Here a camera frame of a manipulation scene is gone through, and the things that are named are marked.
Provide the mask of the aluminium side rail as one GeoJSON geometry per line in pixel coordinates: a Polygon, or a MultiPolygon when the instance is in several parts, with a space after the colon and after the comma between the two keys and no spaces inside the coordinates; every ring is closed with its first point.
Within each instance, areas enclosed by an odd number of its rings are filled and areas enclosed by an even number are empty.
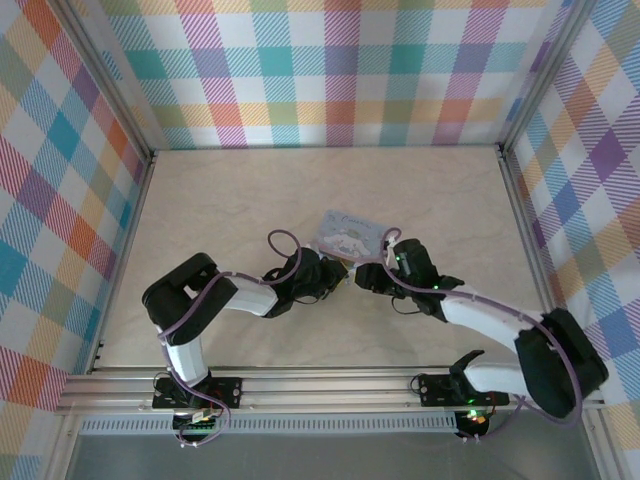
{"type": "MultiPolygon", "coordinates": [[[[555,300],[546,280],[544,265],[537,250],[535,234],[526,216],[523,198],[518,191],[517,181],[508,163],[508,155],[504,152],[504,147],[500,143],[495,145],[495,149],[499,169],[523,243],[537,295],[541,305],[545,309],[551,309],[555,306],[555,300]]],[[[612,437],[604,415],[603,401],[597,398],[594,404],[586,402],[582,409],[581,420],[600,479],[624,480],[619,470],[612,437]]]]}
{"type": "Polygon", "coordinates": [[[72,307],[70,310],[71,323],[65,324],[65,333],[69,335],[69,339],[61,340],[57,351],[61,354],[62,370],[69,375],[91,373],[103,355],[101,350],[107,326],[115,318],[125,270],[160,153],[160,150],[152,149],[150,156],[141,163],[140,180],[132,186],[123,210],[125,225],[123,228],[119,227],[115,237],[114,257],[107,258],[109,276],[100,277],[95,288],[94,302],[89,303],[91,309],[77,310],[72,307]]]}

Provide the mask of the aluminium frame post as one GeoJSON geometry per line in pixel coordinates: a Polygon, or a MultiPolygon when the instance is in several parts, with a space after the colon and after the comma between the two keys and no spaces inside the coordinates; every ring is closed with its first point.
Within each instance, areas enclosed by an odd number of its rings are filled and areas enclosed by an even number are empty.
{"type": "Polygon", "coordinates": [[[598,0],[571,0],[563,7],[565,15],[551,25],[551,38],[545,40],[533,63],[533,71],[525,84],[527,90],[506,123],[501,140],[497,143],[498,157],[505,162],[529,124],[547,89],[550,87],[569,50],[598,0]]]}
{"type": "Polygon", "coordinates": [[[71,0],[46,0],[69,35],[79,52],[86,68],[93,76],[99,90],[104,94],[124,132],[132,141],[134,148],[147,164],[154,162],[155,150],[147,142],[142,129],[135,119],[124,97],[116,85],[99,49],[87,32],[81,16],[71,4],[71,0]]]}

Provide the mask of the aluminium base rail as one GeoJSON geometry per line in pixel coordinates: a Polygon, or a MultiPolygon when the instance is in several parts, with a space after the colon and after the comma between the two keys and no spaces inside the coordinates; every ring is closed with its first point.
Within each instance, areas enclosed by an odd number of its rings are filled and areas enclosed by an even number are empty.
{"type": "MultiPolygon", "coordinates": [[[[423,409],[420,373],[444,375],[446,368],[391,367],[274,367],[214,369],[214,377],[239,377],[240,414],[418,412],[423,409]]],[[[154,382],[158,368],[106,368],[68,378],[56,413],[160,414],[192,412],[171,401],[158,401],[154,382]]]]}

